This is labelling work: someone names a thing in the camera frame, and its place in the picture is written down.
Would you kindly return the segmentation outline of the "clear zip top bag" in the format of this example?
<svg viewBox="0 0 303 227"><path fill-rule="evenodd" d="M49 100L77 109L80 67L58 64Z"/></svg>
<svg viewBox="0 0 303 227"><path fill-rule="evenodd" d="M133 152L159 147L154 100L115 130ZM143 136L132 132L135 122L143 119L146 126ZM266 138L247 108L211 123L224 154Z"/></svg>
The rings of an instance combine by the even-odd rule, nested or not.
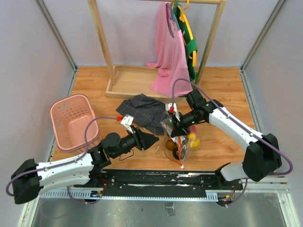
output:
<svg viewBox="0 0 303 227"><path fill-rule="evenodd" d="M182 169L185 168L186 162L189 159L190 153L194 150L198 150L198 149L191 149L189 147L189 140L190 139L200 139L200 137L193 133L190 133L188 135L183 135L183 136L177 136L177 137L171 137L171 131L172 131L172 127L173 127L173 123L172 123L172 119L167 118L165 120L163 120L161 122L161 125L164 129L164 140L162 143L162 147L163 147L163 152L166 156L167 159L169 159L170 161L176 163L177 165L179 165ZM176 160L173 155L172 155L172 151L169 151L165 148L165 143L168 140L172 140L176 143L176 145L178 146L178 151L180 152L181 150L184 151L184 158L181 160Z"/></svg>

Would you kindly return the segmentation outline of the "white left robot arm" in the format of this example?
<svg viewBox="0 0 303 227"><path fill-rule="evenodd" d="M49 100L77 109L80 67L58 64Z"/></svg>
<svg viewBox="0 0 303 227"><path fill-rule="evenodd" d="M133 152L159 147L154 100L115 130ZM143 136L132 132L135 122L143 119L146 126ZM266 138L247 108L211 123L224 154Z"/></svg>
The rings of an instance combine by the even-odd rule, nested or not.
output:
<svg viewBox="0 0 303 227"><path fill-rule="evenodd" d="M113 132L87 152L54 162L36 163L28 159L13 173L12 187L15 204L32 201L38 195L62 187L97 187L101 171L111 160L131 152L134 148L147 150L159 138L133 127L125 137Z"/></svg>

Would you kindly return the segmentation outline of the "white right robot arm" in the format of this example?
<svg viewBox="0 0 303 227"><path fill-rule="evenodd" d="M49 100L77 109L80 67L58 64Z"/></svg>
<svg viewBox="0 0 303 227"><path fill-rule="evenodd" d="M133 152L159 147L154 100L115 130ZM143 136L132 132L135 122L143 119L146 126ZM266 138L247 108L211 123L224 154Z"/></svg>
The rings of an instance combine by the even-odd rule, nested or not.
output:
<svg viewBox="0 0 303 227"><path fill-rule="evenodd" d="M264 135L245 125L220 102L206 101L197 89L186 94L185 99L191 111L184 115L177 111L176 104L165 105L172 116L172 137L188 135L191 126L206 122L226 133L245 152L243 161L227 163L215 171L214 183L219 189L226 189L233 180L242 178L259 182L281 167L278 141L273 134Z"/></svg>

